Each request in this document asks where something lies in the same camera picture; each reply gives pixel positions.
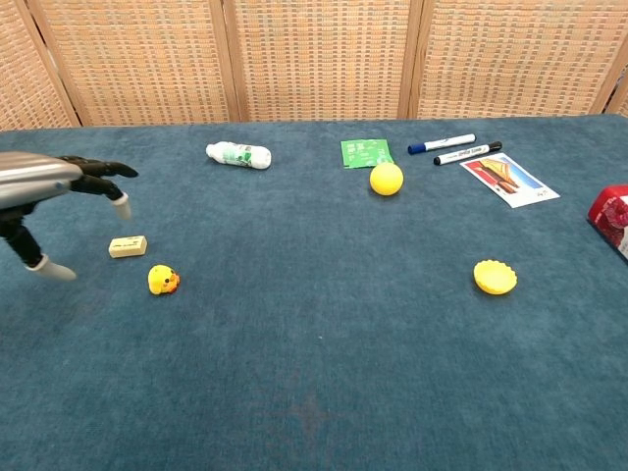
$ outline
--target yellow duck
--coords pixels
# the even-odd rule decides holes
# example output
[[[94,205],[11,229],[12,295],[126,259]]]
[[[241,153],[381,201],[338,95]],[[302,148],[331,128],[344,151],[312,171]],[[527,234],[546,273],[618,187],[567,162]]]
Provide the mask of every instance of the yellow duck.
[[[148,289],[153,294],[175,292],[180,282],[180,276],[166,265],[155,265],[148,272]]]

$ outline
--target black marker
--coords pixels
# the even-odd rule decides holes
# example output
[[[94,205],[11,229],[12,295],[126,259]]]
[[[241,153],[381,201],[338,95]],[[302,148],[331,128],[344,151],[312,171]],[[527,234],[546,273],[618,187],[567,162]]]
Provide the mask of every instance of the black marker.
[[[490,144],[478,145],[477,147],[471,147],[470,149],[458,150],[457,152],[449,152],[448,154],[439,155],[434,158],[434,165],[444,165],[451,162],[456,162],[462,159],[468,159],[469,157],[475,157],[476,155],[484,155],[494,150],[501,149],[501,142],[496,141]]]

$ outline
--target yellow scalloped lid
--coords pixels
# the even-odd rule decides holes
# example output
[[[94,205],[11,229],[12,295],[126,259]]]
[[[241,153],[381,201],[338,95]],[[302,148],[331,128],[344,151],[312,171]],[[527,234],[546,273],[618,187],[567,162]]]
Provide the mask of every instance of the yellow scalloped lid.
[[[484,260],[473,269],[475,283],[488,294],[506,294],[517,284],[517,275],[505,263]]]

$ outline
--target eraser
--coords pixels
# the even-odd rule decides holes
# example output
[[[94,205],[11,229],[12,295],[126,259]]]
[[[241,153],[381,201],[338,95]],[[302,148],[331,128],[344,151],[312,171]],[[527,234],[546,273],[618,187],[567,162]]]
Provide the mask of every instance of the eraser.
[[[143,235],[114,238],[109,244],[111,258],[136,257],[143,255],[148,248],[148,241]]]

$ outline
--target card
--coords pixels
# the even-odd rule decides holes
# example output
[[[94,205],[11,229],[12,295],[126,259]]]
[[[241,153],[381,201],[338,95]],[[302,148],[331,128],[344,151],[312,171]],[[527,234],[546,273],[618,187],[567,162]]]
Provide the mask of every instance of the card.
[[[503,152],[460,165],[497,193],[511,208],[560,197]]]
[[[393,161],[385,139],[344,140],[340,147],[346,169],[375,167],[377,164]]]

